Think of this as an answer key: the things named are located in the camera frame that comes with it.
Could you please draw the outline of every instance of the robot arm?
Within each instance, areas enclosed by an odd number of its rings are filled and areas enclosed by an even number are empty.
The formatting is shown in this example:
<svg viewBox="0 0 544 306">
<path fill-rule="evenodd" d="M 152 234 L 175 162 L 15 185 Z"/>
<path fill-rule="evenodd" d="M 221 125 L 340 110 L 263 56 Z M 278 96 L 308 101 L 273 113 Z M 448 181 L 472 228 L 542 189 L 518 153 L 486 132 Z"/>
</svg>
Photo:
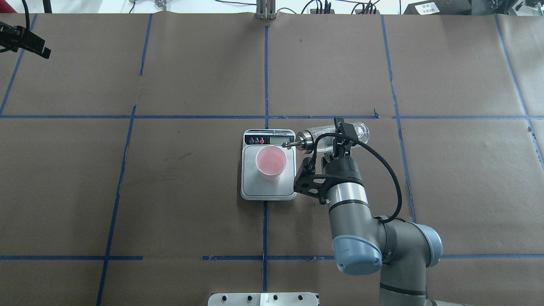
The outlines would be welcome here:
<svg viewBox="0 0 544 306">
<path fill-rule="evenodd" d="M 344 123 L 341 118 L 335 118 L 334 129 L 336 133 L 319 137 L 307 130 L 297 142 L 283 146 L 314 152 L 313 157 L 302 162 L 294 189 L 328 205 L 332 248 L 338 269 L 354 276 L 381 270 L 380 306 L 460 305 L 425 298 L 425 269 L 437 264 L 442 256 L 440 236 L 428 226 L 397 219 L 395 214 L 400 207 L 390 218 L 372 217 L 360 169 L 350 156 L 352 146 L 363 146 L 357 140 L 361 135 L 356 132 L 356 126 Z M 325 157 L 322 174 L 317 175 L 315 150 L 319 147 L 317 142 L 324 137 L 335 140 L 330 144 L 332 148 L 323 150 L 321 147 Z M 400 190 L 394 173 L 392 176 Z"/>
</svg>

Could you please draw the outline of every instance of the white cup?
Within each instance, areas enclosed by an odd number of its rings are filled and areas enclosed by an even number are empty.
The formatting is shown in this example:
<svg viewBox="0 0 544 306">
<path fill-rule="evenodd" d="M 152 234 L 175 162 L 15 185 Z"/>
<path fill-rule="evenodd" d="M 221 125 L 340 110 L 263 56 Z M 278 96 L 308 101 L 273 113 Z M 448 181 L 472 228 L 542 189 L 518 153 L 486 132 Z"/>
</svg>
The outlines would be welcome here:
<svg viewBox="0 0 544 306">
<path fill-rule="evenodd" d="M 257 153 L 255 164 L 265 180 L 275 181 L 287 166 L 287 155 L 279 146 L 267 145 Z"/>
</svg>

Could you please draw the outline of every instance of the blue tape line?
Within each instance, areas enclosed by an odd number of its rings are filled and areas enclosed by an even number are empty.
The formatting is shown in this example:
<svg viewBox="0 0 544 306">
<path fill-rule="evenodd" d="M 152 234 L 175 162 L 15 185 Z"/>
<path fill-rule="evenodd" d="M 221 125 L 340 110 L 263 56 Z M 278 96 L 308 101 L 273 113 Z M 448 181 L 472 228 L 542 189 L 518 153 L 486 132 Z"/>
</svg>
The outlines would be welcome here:
<svg viewBox="0 0 544 306">
<path fill-rule="evenodd" d="M 104 292 L 104 283 L 106 281 L 106 272 L 108 270 L 108 260 L 104 260 L 102 265 L 102 276 L 100 277 L 100 287 L 98 288 L 98 295 L 96 297 L 96 306 L 100 306 L 102 303 L 102 294 Z"/>
<path fill-rule="evenodd" d="M 375 116 L 314 116 L 314 115 L 287 115 L 269 116 L 269 119 L 377 119 Z M 0 119 L 130 119 L 130 115 L 0 115 Z M 261 115 L 136 115 L 135 119 L 264 119 Z M 400 116 L 404 119 L 475 119 L 475 120 L 524 120 L 520 116 Z M 544 120 L 544 116 L 529 116 L 530 120 Z"/>
<path fill-rule="evenodd" d="M 2 119 L 130 119 L 129 115 L 2 115 Z"/>
<path fill-rule="evenodd" d="M 334 260 L 331 255 L 316 256 L 268 256 L 268 260 Z"/>
<path fill-rule="evenodd" d="M 341 117 L 344 119 L 377 119 L 376 116 L 343 116 L 343 115 L 331 115 L 331 116 L 314 116 L 314 115 L 287 115 L 287 116 L 269 116 L 270 119 L 334 119 Z"/>
<path fill-rule="evenodd" d="M 408 192 L 410 193 L 410 208 L 412 208 L 412 222 L 417 223 L 416 209 L 414 208 L 414 204 L 413 204 L 412 185 L 410 184 L 410 173 L 408 172 L 408 162 L 406 161 L 406 150 L 404 149 L 403 131 L 400 125 L 400 114 L 399 114 L 399 105 L 397 101 L 397 93 L 395 92 L 395 87 L 393 86 L 393 69 L 391 68 L 391 56 L 389 54 L 389 44 L 387 43 L 387 32 L 385 29 L 385 18 L 383 15 L 381 15 L 381 28 L 384 33 L 385 54 L 387 57 L 387 67 L 389 70 L 389 80 L 391 83 L 391 94 L 393 95 L 393 101 L 395 102 L 395 115 L 396 115 L 397 129 L 398 129 L 399 140 L 400 140 L 400 152 L 402 153 L 402 156 L 403 156 L 404 176 L 406 178 L 406 183 L 408 184 Z"/>
<path fill-rule="evenodd" d="M 268 26 L 266 26 L 264 27 L 264 128 L 268 128 L 268 117 Z"/>
<path fill-rule="evenodd" d="M 2 119 L 130 119 L 130 115 L 2 115 Z M 136 115 L 135 119 L 264 119 L 253 115 Z"/>
<path fill-rule="evenodd" d="M 262 255 L 255 256 L 203 256 L 203 261 L 239 261 L 239 260 L 263 260 Z"/>
<path fill-rule="evenodd" d="M 544 254 L 461 254 L 442 255 L 440 259 L 544 259 Z"/>
<path fill-rule="evenodd" d="M 0 255 L 0 260 L 104 260 L 105 256 Z M 111 256 L 109 260 L 143 260 L 143 256 Z"/>
<path fill-rule="evenodd" d="M 520 84 L 517 81 L 516 74 L 514 73 L 514 68 L 512 67 L 512 62 L 510 61 L 510 56 L 508 55 L 508 50 L 506 50 L 506 44 L 504 43 L 504 37 L 503 37 L 503 31 L 500 28 L 500 22 L 499 17 L 497 14 L 495 14 L 495 23 L 497 24 L 497 30 L 499 32 L 499 38 L 500 38 L 500 44 L 503 47 L 504 55 L 506 56 L 506 62 L 508 63 L 508 69 L 510 69 L 510 74 L 512 75 L 512 79 L 514 80 L 514 85 L 516 86 L 516 92 L 517 96 L 520 98 L 521 107 L 523 108 L 523 113 L 525 114 L 525 118 L 527 119 L 527 124 L 529 125 L 529 128 L 531 129 L 531 137 L 533 139 L 533 144 L 535 145 L 536 154 L 539 157 L 540 166 L 542 167 L 542 170 L 544 170 L 544 158 L 542 158 L 542 152 L 540 151 L 539 141 L 536 139 L 535 135 L 535 129 L 533 128 L 533 124 L 531 123 L 531 120 L 529 119 L 529 112 L 527 111 L 527 106 L 525 104 L 525 100 L 523 99 L 523 95 L 521 94 Z"/>
<path fill-rule="evenodd" d="M 262 256 L 203 256 L 203 261 L 231 261 L 231 260 L 262 260 Z M 332 255 L 308 255 L 308 256 L 292 256 L 292 255 L 272 255 L 268 256 L 267 260 L 334 260 Z M 459 254 L 459 255 L 442 255 L 441 259 L 544 259 L 544 254 Z"/>
<path fill-rule="evenodd" d="M 263 292 L 268 291 L 268 202 L 263 202 Z"/>
<path fill-rule="evenodd" d="M 400 116 L 401 119 L 525 120 L 522 116 Z"/>
<path fill-rule="evenodd" d="M 136 119 L 264 119 L 253 115 L 137 115 Z"/>
<path fill-rule="evenodd" d="M 29 31 L 32 31 L 32 28 L 34 28 L 36 19 L 38 19 L 38 15 L 34 14 L 34 18 L 32 19 L 32 24 L 30 24 L 30 28 L 28 29 Z M 15 81 L 15 76 L 17 75 L 17 71 L 19 70 L 19 65 L 21 65 L 21 60 L 23 59 L 23 55 L 24 55 L 24 49 L 21 49 L 21 53 L 19 54 L 19 58 L 17 59 L 17 63 L 15 64 L 15 68 L 13 69 L 13 73 L 11 74 L 11 79 L 9 80 L 8 88 L 5 91 L 4 100 L 2 100 L 2 105 L 0 106 L 0 116 L 4 112 L 6 103 L 8 103 L 8 97 L 11 91 L 11 86 L 13 86 L 13 82 Z"/>
<path fill-rule="evenodd" d="M 144 73 L 145 54 L 147 53 L 147 43 L 149 42 L 149 32 L 151 31 L 152 20 L 153 20 L 153 14 L 149 14 L 149 21 L 147 22 L 147 32 L 145 34 L 144 51 L 141 54 L 140 75 Z"/>
<path fill-rule="evenodd" d="M 123 161 L 121 163 L 121 172 L 119 174 L 119 182 L 117 184 L 117 193 L 115 194 L 115 203 L 113 205 L 112 222 L 109 227 L 108 244 L 106 245 L 106 258 L 104 259 L 104 265 L 102 266 L 102 277 L 100 278 L 100 286 L 98 287 L 98 296 L 96 297 L 96 305 L 99 306 L 102 303 L 102 293 L 104 292 L 104 283 L 106 281 L 106 272 L 108 270 L 109 254 L 112 249 L 113 231 L 115 229 L 115 221 L 117 219 L 117 210 L 119 208 L 119 199 L 121 198 L 121 184 L 123 183 L 123 176 L 125 175 L 125 166 L 127 163 L 128 147 L 131 143 L 132 127 L 134 125 L 134 115 L 136 113 L 136 105 L 132 108 L 131 122 L 128 125 L 127 140 L 125 143 L 125 150 L 123 152 Z"/>
</svg>

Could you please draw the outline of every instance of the cable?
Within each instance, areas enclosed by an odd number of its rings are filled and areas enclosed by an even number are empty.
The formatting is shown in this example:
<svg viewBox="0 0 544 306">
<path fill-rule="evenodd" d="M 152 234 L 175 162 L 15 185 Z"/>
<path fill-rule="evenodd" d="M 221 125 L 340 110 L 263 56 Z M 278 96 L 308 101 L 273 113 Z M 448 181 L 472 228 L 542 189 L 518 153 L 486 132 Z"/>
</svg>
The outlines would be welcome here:
<svg viewBox="0 0 544 306">
<path fill-rule="evenodd" d="M 132 2 L 132 9 L 130 11 L 128 11 L 129 14 L 134 11 L 135 6 L 136 6 L 136 0 L 134 0 L 134 2 Z"/>
<path fill-rule="evenodd" d="M 28 5 L 27 5 L 27 1 L 26 0 L 21 0 L 23 2 L 23 7 L 24 7 L 24 24 L 26 25 L 26 28 L 27 28 L 27 31 L 30 31 L 30 14 L 28 12 Z M 24 36 L 26 35 L 26 32 L 24 33 L 24 35 L 19 39 L 19 41 L 17 42 L 17 44 L 14 46 L 14 47 L 17 47 L 19 48 L 19 44 L 21 43 L 21 40 L 24 39 Z M 4 53 L 4 52 L 8 52 L 10 51 L 11 49 L 10 48 L 4 48 L 4 49 L 1 49 L 0 50 L 0 53 Z"/>
<path fill-rule="evenodd" d="M 257 6 L 257 3 L 244 3 L 244 2 L 233 2 L 233 1 L 223 1 L 223 0 L 215 0 L 215 1 L 221 2 L 221 3 L 232 3 L 232 4 L 255 5 L 255 6 Z"/>
<path fill-rule="evenodd" d="M 306 5 L 304 5 L 304 8 L 302 9 L 301 14 L 304 14 L 304 10 L 308 7 L 308 5 L 310 5 L 310 3 L 314 2 L 314 1 L 321 3 L 320 0 L 310 0 L 310 2 L 306 3 Z"/>
<path fill-rule="evenodd" d="M 51 10 L 51 0 L 44 0 L 44 12 L 47 14 L 53 13 Z"/>
<path fill-rule="evenodd" d="M 296 14 L 296 12 L 295 12 L 294 10 L 290 9 L 290 8 L 281 8 L 281 9 L 278 9 L 277 11 L 281 11 L 281 10 L 290 10 L 290 11 L 292 11 L 293 13 Z"/>
<path fill-rule="evenodd" d="M 363 10 L 359 14 L 376 14 L 376 5 L 369 1 L 365 8 L 363 3 Z"/>
<path fill-rule="evenodd" d="M 30 30 L 30 14 L 28 14 L 28 5 L 26 0 L 21 0 L 24 7 L 24 19 L 27 30 Z"/>
<path fill-rule="evenodd" d="M 359 1 L 348 1 L 348 0 L 336 0 L 336 1 L 349 2 L 349 3 L 361 3 Z"/>
<path fill-rule="evenodd" d="M 364 8 L 364 3 L 357 3 L 354 7 L 353 7 L 353 10 L 351 10 L 351 13 L 350 14 L 353 14 L 353 12 L 355 12 L 355 9 L 359 6 L 359 4 L 362 4 L 363 5 L 363 8 Z"/>
<path fill-rule="evenodd" d="M 342 138 L 342 139 L 345 139 L 345 140 L 349 140 L 349 141 L 351 141 L 351 142 L 353 142 L 355 144 L 358 144 L 361 147 L 365 148 L 367 151 L 369 151 L 372 155 L 374 155 L 374 157 L 376 157 L 385 166 L 385 168 L 387 169 L 387 171 L 391 175 L 391 178 L 393 179 L 393 183 L 395 184 L 395 189 L 397 190 L 397 208 L 395 209 L 395 212 L 389 217 L 389 219 L 387 219 L 387 220 L 380 219 L 380 223 L 389 223 L 389 222 L 395 220 L 398 217 L 398 215 L 400 213 L 400 209 L 403 206 L 403 196 L 402 196 L 402 192 L 400 191 L 399 180 L 397 179 L 397 176 L 395 175 L 395 171 L 393 171 L 393 168 L 391 168 L 391 166 L 389 166 L 389 163 L 387 163 L 385 158 L 383 158 L 378 152 L 376 152 L 374 149 L 372 149 L 368 144 L 360 141 L 359 139 L 349 137 L 347 135 L 336 134 L 336 133 L 325 133 L 325 134 L 319 135 L 316 138 L 316 141 L 314 142 L 313 147 L 317 148 L 318 142 L 321 139 L 323 139 L 324 137 L 338 137 L 338 138 Z M 312 159 L 310 161 L 310 165 L 314 169 L 316 167 L 316 159 L 317 159 L 317 150 L 314 149 Z"/>
</svg>

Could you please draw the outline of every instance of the white scale platform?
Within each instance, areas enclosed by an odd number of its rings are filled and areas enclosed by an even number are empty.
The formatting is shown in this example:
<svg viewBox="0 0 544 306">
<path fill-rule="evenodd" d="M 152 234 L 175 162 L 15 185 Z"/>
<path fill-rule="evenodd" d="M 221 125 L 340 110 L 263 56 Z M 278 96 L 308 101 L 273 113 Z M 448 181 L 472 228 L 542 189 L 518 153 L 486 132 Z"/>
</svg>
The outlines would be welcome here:
<svg viewBox="0 0 544 306">
<path fill-rule="evenodd" d="M 281 139 L 281 137 L 295 136 L 291 130 L 248 130 L 244 133 L 242 148 L 242 184 L 240 193 L 246 200 L 260 201 L 289 201 L 296 197 L 293 191 L 293 183 L 296 175 L 295 150 L 282 148 L 287 154 L 287 166 L 277 181 L 265 180 L 257 165 L 255 157 L 259 150 L 269 145 L 270 139 Z M 247 139 L 265 139 L 265 144 L 247 144 Z"/>
</svg>

